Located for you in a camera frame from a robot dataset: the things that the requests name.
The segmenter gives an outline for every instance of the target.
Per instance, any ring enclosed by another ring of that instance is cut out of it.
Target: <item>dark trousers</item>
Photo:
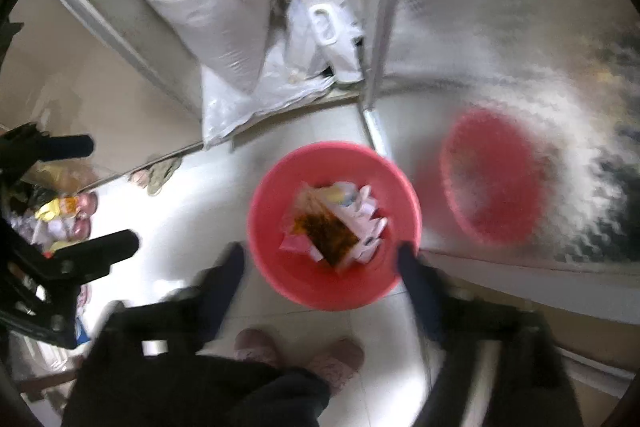
[[[306,369],[171,355],[81,372],[63,427],[317,427],[329,385]]]
[[[238,403],[228,414],[229,425],[317,427],[329,397],[326,382],[306,369],[289,369]]]

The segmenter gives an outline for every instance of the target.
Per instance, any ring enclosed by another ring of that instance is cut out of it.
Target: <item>pink plastic basin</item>
[[[486,205],[467,215],[454,189],[456,158],[473,156],[486,189]],[[449,208],[463,232],[482,245],[526,242],[543,211],[541,168],[526,132],[505,115],[473,109],[447,137],[440,172]]]
[[[373,259],[340,275],[307,255],[279,250],[283,217],[302,184],[337,181],[371,185],[376,215],[389,220]],[[396,165],[362,145],[319,142],[289,153],[267,172],[254,193],[247,228],[254,262],[276,291],[310,308],[338,311],[375,302],[396,286],[396,248],[401,241],[417,248],[422,221],[414,189]]]

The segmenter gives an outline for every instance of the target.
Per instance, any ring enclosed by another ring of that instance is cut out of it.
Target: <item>person's leg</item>
[[[242,360],[282,361],[273,339],[260,330],[242,331],[236,347],[237,357]],[[230,412],[229,423],[251,427],[317,427],[318,417],[331,395],[354,377],[363,361],[364,354],[357,344],[349,339],[337,341],[316,355],[306,368],[289,369],[245,397]]]

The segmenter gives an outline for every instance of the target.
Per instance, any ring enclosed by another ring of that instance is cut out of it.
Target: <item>slipper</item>
[[[340,339],[318,353],[306,369],[329,384],[335,395],[355,377],[363,363],[362,348],[352,339]]]
[[[247,328],[236,336],[234,346],[236,360],[262,362],[279,369],[283,366],[275,340],[269,333],[255,328]]]
[[[169,158],[158,163],[151,165],[149,169],[149,185],[146,188],[146,193],[149,196],[155,196],[160,192],[162,186],[169,181],[169,178],[174,175],[178,167],[182,164],[182,158]]]

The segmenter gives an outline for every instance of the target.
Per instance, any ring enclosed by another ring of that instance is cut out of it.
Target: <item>floor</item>
[[[248,204],[261,176],[287,152],[320,140],[366,144],[356,107],[270,120],[231,142],[186,156],[153,198],[122,178],[100,187],[92,235],[132,229],[141,247],[92,283],[84,313],[88,330],[95,330],[109,301],[157,301],[213,266],[226,243],[245,239]],[[360,376],[331,400],[320,417],[322,427],[409,426],[428,393],[428,355],[402,285],[354,311],[310,311],[277,294],[250,266],[219,338],[206,353],[231,356],[236,333],[248,326],[273,332],[290,363],[305,363],[323,344],[344,335],[364,345]]]

